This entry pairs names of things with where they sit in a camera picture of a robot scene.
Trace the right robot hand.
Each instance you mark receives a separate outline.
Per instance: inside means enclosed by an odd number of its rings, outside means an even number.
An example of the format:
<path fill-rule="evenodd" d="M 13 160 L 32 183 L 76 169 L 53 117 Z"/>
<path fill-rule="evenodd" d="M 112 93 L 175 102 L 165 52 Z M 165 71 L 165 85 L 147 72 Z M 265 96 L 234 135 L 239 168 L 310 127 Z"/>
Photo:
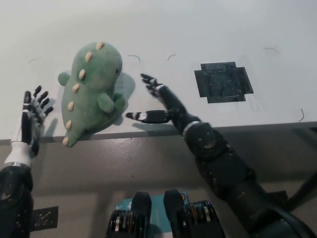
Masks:
<path fill-rule="evenodd" d="M 163 124 L 171 121 L 183 137 L 197 137 L 204 131 L 204 123 L 187 111 L 166 84 L 159 83 L 157 78 L 144 73 L 141 74 L 141 78 L 148 92 L 163 104 L 164 109 L 128 112 L 125 115 L 127 118 L 147 124 Z"/>

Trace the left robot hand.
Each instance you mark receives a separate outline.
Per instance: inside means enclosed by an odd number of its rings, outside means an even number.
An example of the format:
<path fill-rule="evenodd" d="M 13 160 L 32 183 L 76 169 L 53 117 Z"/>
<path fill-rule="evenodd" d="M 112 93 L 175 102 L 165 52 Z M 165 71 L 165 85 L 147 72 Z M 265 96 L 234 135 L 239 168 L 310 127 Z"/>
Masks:
<path fill-rule="evenodd" d="M 21 117 L 10 141 L 11 152 L 4 161 L 5 167 L 32 166 L 32 160 L 39 152 L 44 122 L 54 110 L 53 106 L 48 106 L 50 102 L 49 92 L 43 92 L 41 85 L 37 86 L 33 93 L 25 92 Z"/>

